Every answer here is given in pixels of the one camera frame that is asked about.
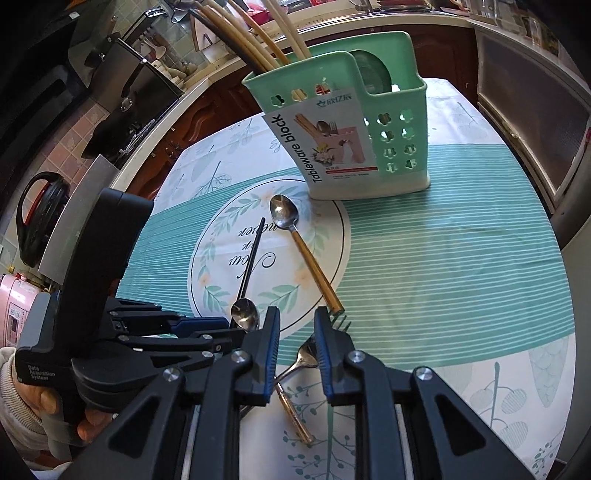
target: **green dish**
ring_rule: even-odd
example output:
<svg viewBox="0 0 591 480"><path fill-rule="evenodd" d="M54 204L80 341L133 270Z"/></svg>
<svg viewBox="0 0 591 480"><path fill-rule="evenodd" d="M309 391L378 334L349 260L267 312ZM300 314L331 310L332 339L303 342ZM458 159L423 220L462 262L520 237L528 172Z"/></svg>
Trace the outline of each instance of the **green dish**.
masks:
<svg viewBox="0 0 591 480"><path fill-rule="evenodd" d="M368 93L386 93L392 91L392 77L390 72L376 55L365 50L351 50L355 58L359 73Z"/></svg>

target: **metal screw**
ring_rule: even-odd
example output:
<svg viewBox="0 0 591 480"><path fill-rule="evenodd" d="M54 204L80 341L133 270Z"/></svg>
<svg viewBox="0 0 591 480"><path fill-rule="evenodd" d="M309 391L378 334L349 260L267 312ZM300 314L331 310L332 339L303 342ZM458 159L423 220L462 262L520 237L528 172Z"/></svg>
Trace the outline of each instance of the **metal screw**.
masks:
<svg viewBox="0 0 591 480"><path fill-rule="evenodd" d="M433 370L427 367L419 367L415 372L415 375L419 380L427 381L433 378Z"/></svg>
<svg viewBox="0 0 591 480"><path fill-rule="evenodd" d="M354 364L360 364L363 360L365 360L365 353L363 353L361 350L353 350L352 352L347 353L347 356Z"/></svg>
<svg viewBox="0 0 591 480"><path fill-rule="evenodd" d="M250 358L250 354L244 350L236 350L231 356L233 362L243 364Z"/></svg>
<svg viewBox="0 0 591 480"><path fill-rule="evenodd" d="M181 376L181 371L178 368L170 367L162 372L162 376L167 382L174 382Z"/></svg>

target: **product label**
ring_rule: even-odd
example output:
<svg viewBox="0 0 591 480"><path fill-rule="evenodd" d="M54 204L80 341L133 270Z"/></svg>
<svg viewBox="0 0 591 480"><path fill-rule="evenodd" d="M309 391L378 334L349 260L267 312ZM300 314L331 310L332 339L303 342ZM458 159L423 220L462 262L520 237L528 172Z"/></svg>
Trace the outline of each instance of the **product label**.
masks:
<svg viewBox="0 0 591 480"><path fill-rule="evenodd" d="M309 183L378 175L353 89L316 95L263 118Z"/></svg>

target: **tableware block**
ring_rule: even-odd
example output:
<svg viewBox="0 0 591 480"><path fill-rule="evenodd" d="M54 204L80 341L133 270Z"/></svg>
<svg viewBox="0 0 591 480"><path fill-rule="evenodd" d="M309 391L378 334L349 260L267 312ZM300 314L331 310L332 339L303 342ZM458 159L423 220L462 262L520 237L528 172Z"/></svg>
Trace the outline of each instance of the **tableware block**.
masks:
<svg viewBox="0 0 591 480"><path fill-rule="evenodd" d="M357 35L310 50L312 58L243 80L306 178L310 196L352 200L428 188L427 85L417 73L410 36ZM391 92L368 92L352 50L383 61ZM335 123L337 132L321 132L318 122Z"/></svg>

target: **spoon bowl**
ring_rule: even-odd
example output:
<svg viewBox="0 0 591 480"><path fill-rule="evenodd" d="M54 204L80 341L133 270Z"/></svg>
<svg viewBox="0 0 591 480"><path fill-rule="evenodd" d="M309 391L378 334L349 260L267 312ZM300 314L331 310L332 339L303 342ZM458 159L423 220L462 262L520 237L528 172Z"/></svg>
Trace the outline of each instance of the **spoon bowl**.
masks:
<svg viewBox="0 0 591 480"><path fill-rule="evenodd" d="M269 203L273 222L282 230L294 231L300 214L294 203L285 195L273 195Z"/></svg>
<svg viewBox="0 0 591 480"><path fill-rule="evenodd" d="M230 310L232 320L246 332L254 332L258 329L259 316L256 305L249 299L237 299Z"/></svg>

